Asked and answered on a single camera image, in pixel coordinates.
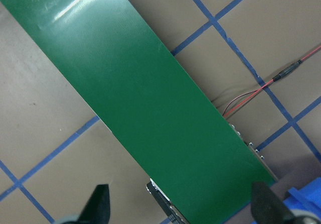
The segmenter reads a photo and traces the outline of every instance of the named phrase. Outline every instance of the electrical cable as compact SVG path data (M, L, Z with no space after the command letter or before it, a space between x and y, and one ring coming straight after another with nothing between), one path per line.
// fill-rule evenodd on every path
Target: electrical cable
M251 92L247 92L244 94L241 94L240 96L237 96L236 98L234 98L233 100L231 100L226 108L224 109L222 115L223 117L227 117L228 115L230 115L232 112L234 112L235 110L237 110L238 108L242 107L243 105L245 105L248 101L250 101L252 98L254 98L262 89L264 89L265 87L271 85L273 82L276 82L278 80L280 80L281 78L284 78L285 76L288 76L291 72L293 72L301 63L303 63L306 59L308 59L309 57L311 57L313 54L315 54L316 52L321 50L321 45L319 45L318 47L314 48L312 51L310 51L309 53L307 53L306 55L304 55L303 57L301 57L301 59L299 59L298 61L292 63L290 66L286 67L284 70L280 71L277 75L275 75L270 81L268 81L266 84L264 84L262 87L260 87L259 89L255 90L255 91L251 91ZM237 99L246 96L248 94L251 94L249 97L247 97L246 99L244 99L243 101L241 101L238 105L236 105L235 107L233 107L232 109L230 109L227 113L226 110L228 109L228 107Z
M243 96L246 96L246 95L249 95L249 94L251 94L251 93L254 93L255 91L256 91L256 90L253 90L253 91L250 91L250 92L241 94L241 95L235 97L234 99L232 99L232 100L227 104L227 106L226 106L226 108L224 109L222 115L224 116L226 110L228 109L228 107L229 107L234 101L238 100L239 98L241 98L241 97L243 97Z
M249 97L247 97L246 99L244 99L243 101L241 101L238 105L236 105L235 107L233 107L231 110L229 110L226 114L223 115L223 117L227 117L228 115L230 115L232 112L234 112L235 110L237 110L238 108L240 108L241 106L243 106L244 104L246 104L250 99L252 99L253 97L255 97L263 88L267 87L268 85L271 85L273 83L273 79L271 79L270 81L268 81L266 84L264 84L262 87L260 87L258 90L255 90L254 93L252 93Z
M319 50L321 50L321 45L316 47L314 50L310 51L308 54L306 54L304 57L301 58L301 61L304 62L306 59L308 59L310 56L312 56L314 53L317 53Z

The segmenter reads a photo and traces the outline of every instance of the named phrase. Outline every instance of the tile floor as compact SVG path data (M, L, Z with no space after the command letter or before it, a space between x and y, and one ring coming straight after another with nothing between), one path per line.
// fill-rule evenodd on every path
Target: tile floor
M321 0L130 2L220 112L321 43ZM265 156L282 198L321 175L320 62L317 53L228 119ZM110 183L110 223L166 219L148 176L1 4L0 82L0 223L79 213L97 182ZM227 223L250 221L247 207Z

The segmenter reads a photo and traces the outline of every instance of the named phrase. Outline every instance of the green panel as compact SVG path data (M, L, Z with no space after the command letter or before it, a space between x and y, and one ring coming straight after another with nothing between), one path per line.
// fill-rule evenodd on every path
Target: green panel
M127 0L1 1L192 224L272 182Z

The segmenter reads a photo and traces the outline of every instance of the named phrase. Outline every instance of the green board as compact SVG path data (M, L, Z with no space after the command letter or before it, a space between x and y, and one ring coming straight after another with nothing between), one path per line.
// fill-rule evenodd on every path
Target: green board
M272 183L127 0L0 1L191 224Z

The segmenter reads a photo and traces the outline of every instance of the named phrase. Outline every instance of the red wire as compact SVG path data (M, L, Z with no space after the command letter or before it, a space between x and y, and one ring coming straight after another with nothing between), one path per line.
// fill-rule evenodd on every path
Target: red wire
M250 99L252 99L253 97L255 97L263 88L267 87L268 85L273 83L273 79L271 79L270 81L268 81L266 84L264 84L262 87L260 87L258 90L256 90L254 93L252 93L249 97L247 97L246 99L244 99L242 102L240 102L238 105L236 105L234 108L232 108L231 110L229 110L226 114L223 115L223 117L227 117L228 115L230 115L232 112L234 112L235 110L237 110L238 108L240 108L241 106L243 106L244 104L246 104Z
M314 50L310 51L308 54L306 54L305 56L303 56L301 58L301 61L305 61L307 58L309 58L310 56L312 56L314 53L318 52L319 50L321 50L321 45L318 46L317 48L315 48Z
M243 97L243 96L245 96L245 95L254 93L255 91L256 91L256 90L250 91L250 92L247 92L247 93L244 93L244 94L241 94L241 95L237 96L236 98L232 99L232 100L226 105L226 108L224 109L222 115L224 116L226 110L228 109L228 107L229 107L234 101L238 100L239 98L241 98L241 97Z

